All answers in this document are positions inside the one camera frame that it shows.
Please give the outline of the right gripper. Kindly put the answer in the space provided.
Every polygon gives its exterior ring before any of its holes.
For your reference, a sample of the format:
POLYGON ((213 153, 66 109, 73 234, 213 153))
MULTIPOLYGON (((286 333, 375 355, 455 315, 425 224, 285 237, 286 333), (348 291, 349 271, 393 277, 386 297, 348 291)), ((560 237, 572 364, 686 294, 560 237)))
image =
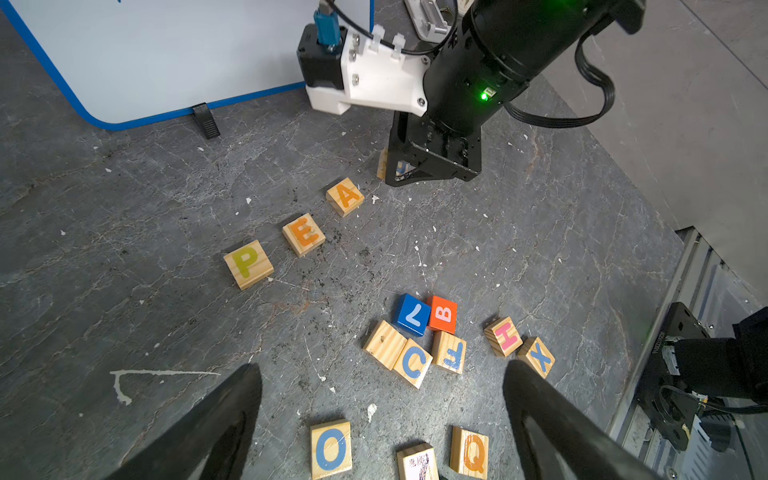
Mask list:
POLYGON ((384 167, 387 185, 451 179, 468 182, 481 170, 480 131, 462 136, 442 129, 427 116, 394 113, 384 167))

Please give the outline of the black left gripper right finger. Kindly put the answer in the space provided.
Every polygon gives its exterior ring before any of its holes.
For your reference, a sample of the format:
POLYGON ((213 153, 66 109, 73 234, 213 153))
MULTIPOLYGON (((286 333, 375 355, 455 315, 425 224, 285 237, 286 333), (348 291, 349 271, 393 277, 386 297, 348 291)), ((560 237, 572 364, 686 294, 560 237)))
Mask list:
POLYGON ((526 479, 656 479, 527 364, 507 363, 503 396, 526 479))

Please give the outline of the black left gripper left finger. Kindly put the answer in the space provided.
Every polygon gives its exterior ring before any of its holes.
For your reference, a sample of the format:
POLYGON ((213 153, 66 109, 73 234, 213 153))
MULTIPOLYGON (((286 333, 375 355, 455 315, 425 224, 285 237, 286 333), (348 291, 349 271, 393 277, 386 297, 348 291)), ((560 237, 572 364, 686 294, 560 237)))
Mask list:
POLYGON ((239 479, 252 445, 262 399, 256 363, 238 368, 184 417, 110 479, 239 479))

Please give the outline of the wooden block blue R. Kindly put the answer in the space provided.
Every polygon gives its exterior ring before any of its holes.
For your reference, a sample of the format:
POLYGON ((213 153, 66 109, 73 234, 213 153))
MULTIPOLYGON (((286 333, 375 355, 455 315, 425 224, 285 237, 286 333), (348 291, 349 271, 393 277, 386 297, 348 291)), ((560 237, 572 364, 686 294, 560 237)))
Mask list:
MULTIPOLYGON (((380 152, 379 160, 378 160, 378 166, 377 166, 377 177, 385 181, 387 176, 387 167, 388 167, 388 149, 385 148, 380 152)), ((395 168, 395 177, 400 178, 403 176, 407 176, 414 167, 405 161, 399 161, 397 163, 397 167, 395 168)))

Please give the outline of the wooden block orange A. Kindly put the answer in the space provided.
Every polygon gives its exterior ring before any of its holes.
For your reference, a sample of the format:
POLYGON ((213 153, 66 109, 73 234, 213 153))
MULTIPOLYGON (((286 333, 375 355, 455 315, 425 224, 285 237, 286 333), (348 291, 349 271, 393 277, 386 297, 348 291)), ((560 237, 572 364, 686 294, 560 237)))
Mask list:
POLYGON ((341 217, 346 217, 362 205, 365 197, 349 178, 345 178, 326 191, 326 199, 341 217))

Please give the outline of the wooden block orange E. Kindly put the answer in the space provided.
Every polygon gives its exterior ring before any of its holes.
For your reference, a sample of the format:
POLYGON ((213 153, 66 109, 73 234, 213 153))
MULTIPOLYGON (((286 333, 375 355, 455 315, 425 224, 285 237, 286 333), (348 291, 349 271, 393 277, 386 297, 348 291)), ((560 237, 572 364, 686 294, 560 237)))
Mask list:
POLYGON ((282 233, 298 257, 304 257, 326 240, 309 213, 283 226, 282 233))

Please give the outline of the wooden block green P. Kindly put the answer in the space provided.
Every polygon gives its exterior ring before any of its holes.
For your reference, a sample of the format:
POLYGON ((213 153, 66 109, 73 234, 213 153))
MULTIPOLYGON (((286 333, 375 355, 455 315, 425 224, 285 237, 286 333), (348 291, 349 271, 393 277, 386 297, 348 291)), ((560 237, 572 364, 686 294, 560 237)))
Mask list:
POLYGON ((258 240, 226 254, 224 260, 241 290, 274 273, 274 267, 258 240))

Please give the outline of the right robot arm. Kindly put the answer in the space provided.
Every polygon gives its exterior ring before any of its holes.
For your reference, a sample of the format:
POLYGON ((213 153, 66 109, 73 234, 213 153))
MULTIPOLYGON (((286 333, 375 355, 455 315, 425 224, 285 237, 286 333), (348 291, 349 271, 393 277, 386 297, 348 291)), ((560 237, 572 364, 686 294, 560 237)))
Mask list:
POLYGON ((501 109, 550 129, 586 126, 606 115, 615 85, 587 60, 583 44, 611 23, 638 32, 645 10, 645 2, 632 0, 474 2, 423 76, 426 113, 394 116, 381 163, 386 184, 475 178, 482 169, 481 127, 501 109), (602 90, 601 110, 552 118, 514 107, 513 100, 569 47, 581 76, 602 90))

